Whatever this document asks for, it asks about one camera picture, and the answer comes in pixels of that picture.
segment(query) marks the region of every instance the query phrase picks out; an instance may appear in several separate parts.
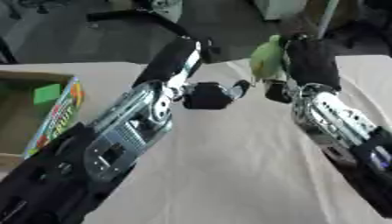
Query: black glove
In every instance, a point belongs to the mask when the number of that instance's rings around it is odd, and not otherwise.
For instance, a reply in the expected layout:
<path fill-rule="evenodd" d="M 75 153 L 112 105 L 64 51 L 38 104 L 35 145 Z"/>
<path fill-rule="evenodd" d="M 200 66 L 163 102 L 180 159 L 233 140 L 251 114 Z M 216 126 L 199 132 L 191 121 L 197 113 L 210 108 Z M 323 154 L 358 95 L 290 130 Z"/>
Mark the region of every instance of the black glove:
<path fill-rule="evenodd" d="M 200 82 L 190 94 L 184 96 L 184 107 L 186 109 L 225 109 L 248 92 L 250 83 L 239 80 L 231 89 L 234 88 L 239 91 L 230 94 L 218 82 Z"/>
<path fill-rule="evenodd" d="M 330 46 L 323 40 L 294 36 L 281 42 L 287 46 L 290 63 L 286 67 L 290 76 L 299 86 L 308 83 L 327 85 L 336 91 L 341 90 L 339 71 Z"/>

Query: chair leg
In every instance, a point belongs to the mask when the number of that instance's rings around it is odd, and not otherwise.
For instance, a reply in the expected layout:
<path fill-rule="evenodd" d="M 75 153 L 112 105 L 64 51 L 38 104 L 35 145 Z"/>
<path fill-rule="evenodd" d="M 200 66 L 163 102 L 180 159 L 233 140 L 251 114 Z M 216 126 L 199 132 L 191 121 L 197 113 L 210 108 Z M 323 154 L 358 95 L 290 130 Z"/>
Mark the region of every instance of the chair leg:
<path fill-rule="evenodd" d="M 5 59 L 9 64 L 18 63 L 17 59 L 15 59 L 14 55 L 12 54 L 11 49 L 8 47 L 5 40 L 3 40 L 1 37 L 0 37 L 0 53 L 3 54 L 3 56 L 5 57 Z"/>
<path fill-rule="evenodd" d="M 97 21 L 112 20 L 112 19 L 130 19 L 130 18 L 144 19 L 163 26 L 165 29 L 174 32 L 177 36 L 190 37 L 190 34 L 182 26 L 173 23 L 169 19 L 160 16 L 156 12 L 150 12 L 144 10 L 118 10 L 118 11 L 97 12 L 97 13 L 87 14 L 88 22 L 97 22 Z"/>
<path fill-rule="evenodd" d="M 388 13 L 387 21 L 385 21 L 385 24 L 382 27 L 382 29 L 386 31 L 387 29 L 389 29 L 391 25 L 392 25 L 392 13 Z"/>

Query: green object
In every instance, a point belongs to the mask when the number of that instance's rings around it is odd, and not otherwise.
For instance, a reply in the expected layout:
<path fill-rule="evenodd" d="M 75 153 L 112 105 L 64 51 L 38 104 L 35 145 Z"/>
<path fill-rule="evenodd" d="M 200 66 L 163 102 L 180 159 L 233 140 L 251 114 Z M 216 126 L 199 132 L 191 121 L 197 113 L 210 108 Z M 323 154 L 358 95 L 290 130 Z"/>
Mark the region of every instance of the green object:
<path fill-rule="evenodd" d="M 34 105 L 56 101 L 61 94 L 61 85 L 52 84 L 34 90 Z"/>
<path fill-rule="evenodd" d="M 34 90 L 34 106 L 41 117 L 46 117 L 54 103 L 61 96 L 61 85 L 52 84 Z"/>
<path fill-rule="evenodd" d="M 271 79 L 279 74 L 284 56 L 279 40 L 279 35 L 273 35 L 269 38 L 269 42 L 260 45 L 252 53 L 250 67 L 255 81 Z"/>

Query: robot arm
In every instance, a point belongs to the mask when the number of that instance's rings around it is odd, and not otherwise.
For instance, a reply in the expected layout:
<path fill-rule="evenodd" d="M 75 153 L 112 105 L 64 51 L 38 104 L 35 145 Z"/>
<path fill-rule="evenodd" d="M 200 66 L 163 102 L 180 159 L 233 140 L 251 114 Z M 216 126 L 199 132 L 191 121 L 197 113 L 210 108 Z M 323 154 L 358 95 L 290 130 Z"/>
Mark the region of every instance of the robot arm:
<path fill-rule="evenodd" d="M 174 102 L 184 100 L 190 109 L 224 109 L 242 97 L 243 81 L 230 89 L 186 82 L 201 66 L 205 47 L 176 38 L 97 119 L 78 123 L 12 171 L 0 183 L 0 224 L 81 223 L 171 130 Z"/>
<path fill-rule="evenodd" d="M 363 199 L 392 218 L 392 135 L 339 99 L 339 72 L 327 45 L 301 35 L 274 37 L 258 51 L 254 59 L 258 55 L 264 70 L 253 71 L 266 96 L 290 103 L 294 123 Z"/>

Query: table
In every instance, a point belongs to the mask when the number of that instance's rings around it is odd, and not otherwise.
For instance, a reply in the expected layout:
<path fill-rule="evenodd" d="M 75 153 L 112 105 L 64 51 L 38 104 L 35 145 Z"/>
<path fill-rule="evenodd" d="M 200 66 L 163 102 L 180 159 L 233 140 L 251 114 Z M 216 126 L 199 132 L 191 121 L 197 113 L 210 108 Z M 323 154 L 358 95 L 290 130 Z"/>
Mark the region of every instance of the table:
<path fill-rule="evenodd" d="M 391 58 L 337 58 L 341 99 L 382 125 L 392 124 Z M 203 66 L 193 79 L 233 84 L 248 61 Z M 143 69 L 131 63 L 0 66 L 76 74 L 87 91 L 79 119 L 91 120 Z M 263 87 L 223 111 L 173 107 L 174 128 L 85 223 L 343 224 L 383 220 L 291 121 L 290 106 Z"/>

